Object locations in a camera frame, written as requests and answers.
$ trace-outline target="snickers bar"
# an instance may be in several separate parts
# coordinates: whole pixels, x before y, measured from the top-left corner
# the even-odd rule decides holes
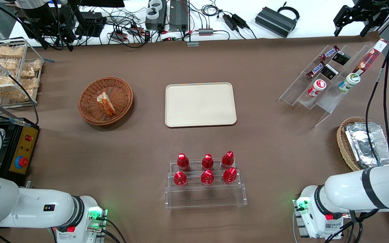
[[[332,54],[336,53],[337,51],[340,51],[340,49],[337,46],[334,46],[331,50],[329,50],[327,53],[320,55],[319,59],[326,60],[328,57],[331,57]]]
[[[314,78],[316,74],[318,74],[319,71],[321,71],[325,66],[325,63],[321,61],[319,65],[316,66],[316,68],[313,68],[312,71],[310,71],[308,74],[306,74],[309,78]]]

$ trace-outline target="brown tablecloth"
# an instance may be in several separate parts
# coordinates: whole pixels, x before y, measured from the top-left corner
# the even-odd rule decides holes
[[[291,107],[278,98],[326,45],[359,49],[378,39],[368,34],[211,41],[194,48],[185,42],[166,42],[136,50],[113,45],[40,51],[56,62],[45,64],[37,96],[41,133],[31,162],[34,187],[94,197],[109,209],[109,218],[128,243],[294,242],[295,195],[331,175],[351,171],[341,158],[336,129],[348,117],[364,116],[383,57],[316,128],[323,112]],[[77,101],[89,83],[106,76],[127,81],[134,103],[116,125],[92,127],[80,117]],[[166,86],[202,82],[233,85],[237,123],[167,128]],[[369,118],[383,125],[382,87]],[[16,114],[34,120],[31,108]],[[195,159],[206,153],[220,157],[229,150],[235,152],[244,177],[247,206],[165,209],[169,160],[180,152]],[[46,229],[1,229],[0,233],[13,243],[52,242]],[[389,213],[364,222],[361,243],[368,242],[389,243]]]

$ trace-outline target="tape roll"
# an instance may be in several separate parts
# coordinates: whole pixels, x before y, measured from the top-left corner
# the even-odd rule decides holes
[[[161,0],[150,0],[150,7],[156,8],[157,11],[163,8],[163,4]]]
[[[147,19],[156,20],[159,18],[159,11],[154,7],[147,8]]]

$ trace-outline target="aluminum foil container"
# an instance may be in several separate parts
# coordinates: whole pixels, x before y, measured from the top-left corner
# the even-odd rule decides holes
[[[379,123],[368,123],[369,136],[373,150],[380,161],[373,155],[366,133],[365,123],[351,123],[344,127],[347,140],[351,145],[355,161],[365,169],[389,164],[388,145]]]

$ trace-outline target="green light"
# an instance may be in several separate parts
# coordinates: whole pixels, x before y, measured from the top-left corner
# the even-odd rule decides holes
[[[103,209],[101,209],[99,206],[91,207],[88,210],[88,216],[93,219],[102,216],[102,213],[103,213]]]

